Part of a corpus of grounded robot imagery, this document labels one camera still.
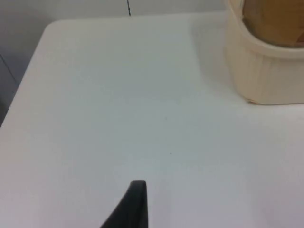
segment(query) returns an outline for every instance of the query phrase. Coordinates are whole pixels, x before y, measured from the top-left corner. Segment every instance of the white cabinet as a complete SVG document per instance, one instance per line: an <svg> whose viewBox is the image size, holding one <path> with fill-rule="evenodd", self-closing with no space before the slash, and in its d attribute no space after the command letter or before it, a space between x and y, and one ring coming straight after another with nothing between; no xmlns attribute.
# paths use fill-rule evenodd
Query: white cabinet
<svg viewBox="0 0 304 228"><path fill-rule="evenodd" d="M129 0L132 15L223 10L223 0Z"/></svg>
<svg viewBox="0 0 304 228"><path fill-rule="evenodd" d="M17 84L0 58L0 119L3 109L7 109L14 98Z"/></svg>

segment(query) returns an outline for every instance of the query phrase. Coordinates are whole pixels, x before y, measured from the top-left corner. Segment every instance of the brown paper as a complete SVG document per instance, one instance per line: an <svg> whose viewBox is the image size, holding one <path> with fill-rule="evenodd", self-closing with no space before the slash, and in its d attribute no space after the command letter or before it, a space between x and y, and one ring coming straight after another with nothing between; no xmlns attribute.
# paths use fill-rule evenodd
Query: brown paper
<svg viewBox="0 0 304 228"><path fill-rule="evenodd" d="M244 0L243 20L267 43L304 48L304 0Z"/></svg>

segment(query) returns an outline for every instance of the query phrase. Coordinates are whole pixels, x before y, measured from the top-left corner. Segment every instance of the white plastic container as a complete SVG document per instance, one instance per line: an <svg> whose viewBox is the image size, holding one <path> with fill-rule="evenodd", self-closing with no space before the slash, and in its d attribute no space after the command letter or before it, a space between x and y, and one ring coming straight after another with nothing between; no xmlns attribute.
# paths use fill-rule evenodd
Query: white plastic container
<svg viewBox="0 0 304 228"><path fill-rule="evenodd" d="M242 21L243 0L226 0L225 53L237 91L264 104L304 103L304 48L285 48L255 38Z"/></svg>

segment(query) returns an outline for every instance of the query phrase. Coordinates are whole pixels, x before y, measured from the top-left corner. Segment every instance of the white table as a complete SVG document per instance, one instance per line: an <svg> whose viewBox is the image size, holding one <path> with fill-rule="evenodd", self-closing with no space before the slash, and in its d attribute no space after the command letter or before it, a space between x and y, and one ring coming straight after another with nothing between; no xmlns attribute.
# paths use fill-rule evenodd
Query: white table
<svg viewBox="0 0 304 228"><path fill-rule="evenodd" d="M223 13L47 27L0 130L1 228L98 228L146 180L151 228L298 228L304 106L233 89Z"/></svg>

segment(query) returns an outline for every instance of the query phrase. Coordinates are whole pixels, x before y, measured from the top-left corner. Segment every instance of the black object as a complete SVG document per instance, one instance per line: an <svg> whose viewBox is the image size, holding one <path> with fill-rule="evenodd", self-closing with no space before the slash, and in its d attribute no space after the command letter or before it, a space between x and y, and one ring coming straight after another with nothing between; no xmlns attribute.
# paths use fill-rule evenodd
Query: black object
<svg viewBox="0 0 304 228"><path fill-rule="evenodd" d="M116 209L101 228L148 228L145 181L133 181Z"/></svg>

